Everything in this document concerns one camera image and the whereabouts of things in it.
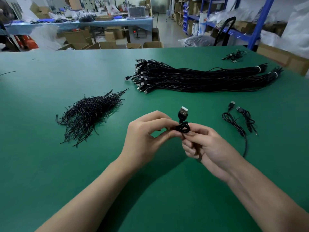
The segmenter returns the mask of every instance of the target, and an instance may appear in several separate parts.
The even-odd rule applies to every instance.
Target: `finger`
[[[186,145],[189,148],[193,148],[193,143],[191,141],[187,140],[187,139],[184,139],[182,141],[182,144]]]
[[[192,132],[195,132],[198,134],[210,135],[214,137],[220,137],[220,135],[213,128],[210,128],[208,126],[195,124],[195,123],[189,123],[189,126]]]
[[[163,129],[165,127],[171,128],[179,125],[177,121],[168,119],[168,118],[160,118],[152,121],[145,122],[144,125],[147,126],[148,133],[151,134],[156,130]]]
[[[193,158],[193,159],[198,159],[198,158],[199,158],[198,155],[197,155],[197,156],[194,156],[194,155],[191,155],[189,152],[186,152],[186,155],[187,155],[188,157],[190,157],[190,158]]]
[[[167,140],[174,138],[174,137],[181,137],[182,134],[179,131],[176,130],[166,130],[165,132],[161,133],[159,136],[157,136],[154,141],[157,145],[157,148],[159,148],[163,143],[165,143]]]
[[[188,146],[182,144],[182,148],[186,151],[189,152],[191,155],[195,155],[196,154],[196,149],[194,148],[189,148]]]
[[[154,112],[145,114],[145,115],[143,115],[142,117],[139,117],[136,120],[147,122],[147,121],[156,120],[156,119],[160,119],[160,118],[167,118],[167,119],[170,119],[170,120],[172,119],[167,114],[164,114],[163,112],[154,111]]]
[[[185,137],[185,139],[200,144],[202,146],[209,146],[211,144],[211,140],[212,137],[208,136],[208,135],[203,135],[203,134],[197,134],[195,132],[188,132],[188,133],[184,133],[183,136]]]

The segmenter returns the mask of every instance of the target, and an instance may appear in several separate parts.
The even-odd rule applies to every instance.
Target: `blue tablecloth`
[[[30,35],[32,30],[43,23],[12,23],[10,26],[6,25],[6,30],[10,35]],[[138,26],[148,31],[152,31],[152,17],[146,19],[113,19],[110,21],[94,21],[88,23],[80,23],[74,21],[70,23],[46,23],[59,26],[59,32],[71,30],[75,28],[92,26],[92,27],[114,27],[114,26]],[[5,35],[4,31],[0,29],[0,35]]]

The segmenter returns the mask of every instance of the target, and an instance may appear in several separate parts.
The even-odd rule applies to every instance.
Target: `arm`
[[[264,232],[309,231],[309,214],[213,129],[189,124],[183,148],[230,187]]]
[[[177,125],[178,122],[159,111],[131,122],[120,156],[36,231],[96,231],[129,179],[153,159],[155,152],[165,141],[172,137],[181,137],[181,133],[175,130],[167,130],[156,138],[150,134]]]

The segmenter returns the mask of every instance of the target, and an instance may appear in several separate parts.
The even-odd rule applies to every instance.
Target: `green table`
[[[285,70],[258,92],[139,93],[124,77],[136,58],[174,67],[209,70],[269,62],[253,52],[231,63],[221,58],[242,47],[77,50],[4,53],[0,74],[0,231],[33,231],[91,183],[122,150],[130,121],[154,110],[174,120],[181,106],[189,122],[214,128],[241,153],[244,140],[221,115],[230,101],[250,111],[257,131],[249,134],[247,160],[308,209],[309,87]],[[65,128],[55,121],[85,96],[128,89],[123,105],[88,142],[59,144]],[[240,124],[245,128],[243,118]],[[123,189],[104,231],[259,231],[228,187],[197,161],[180,140],[168,141],[154,161]]]

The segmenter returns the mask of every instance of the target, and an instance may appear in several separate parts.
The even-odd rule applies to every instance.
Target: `white cable tie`
[[[260,73],[262,69],[261,69],[259,66],[256,66],[256,67],[258,67],[258,68],[259,68],[259,70],[260,70],[260,71],[259,71],[259,73]]]
[[[272,72],[270,72],[270,73],[272,73]],[[276,73],[276,72],[273,72],[273,73],[275,73],[276,74],[276,78],[278,77],[278,73]]]

